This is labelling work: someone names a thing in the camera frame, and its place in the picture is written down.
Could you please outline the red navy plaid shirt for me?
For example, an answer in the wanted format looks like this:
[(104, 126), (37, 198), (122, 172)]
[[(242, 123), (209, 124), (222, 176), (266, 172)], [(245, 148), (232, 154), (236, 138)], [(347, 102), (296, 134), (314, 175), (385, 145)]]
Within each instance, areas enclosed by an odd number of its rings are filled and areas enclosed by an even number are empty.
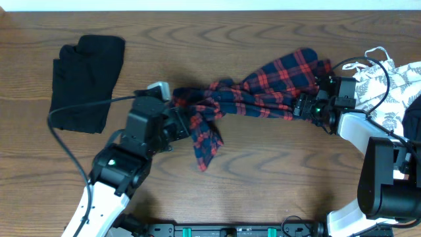
[(198, 167), (205, 171), (224, 145), (216, 120), (227, 114), (295, 120), (293, 104), (299, 95), (316, 95), (317, 79), (331, 74), (330, 60), (320, 60), (313, 49), (302, 48), (262, 66), (238, 83), (228, 78), (202, 88), (176, 88), (170, 104), (187, 110)]

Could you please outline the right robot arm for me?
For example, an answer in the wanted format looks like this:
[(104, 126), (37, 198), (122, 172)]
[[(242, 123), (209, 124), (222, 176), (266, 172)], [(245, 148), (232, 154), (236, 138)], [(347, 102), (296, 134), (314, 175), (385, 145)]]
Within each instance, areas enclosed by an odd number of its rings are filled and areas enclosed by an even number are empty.
[(325, 236), (392, 236), (420, 224), (420, 143), (356, 109), (356, 80), (316, 79), (318, 93), (301, 93), (293, 113), (351, 142), (363, 155), (357, 198), (328, 214)]

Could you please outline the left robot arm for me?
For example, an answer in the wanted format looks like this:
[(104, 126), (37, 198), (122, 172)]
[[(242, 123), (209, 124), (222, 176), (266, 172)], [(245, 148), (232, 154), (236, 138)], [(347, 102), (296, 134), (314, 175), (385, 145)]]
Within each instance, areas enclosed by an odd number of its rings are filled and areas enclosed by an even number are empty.
[(150, 173), (153, 156), (189, 137), (187, 111), (170, 107), (161, 93), (136, 95), (126, 127), (95, 156), (87, 186), (63, 236), (146, 236), (147, 227), (125, 214)]

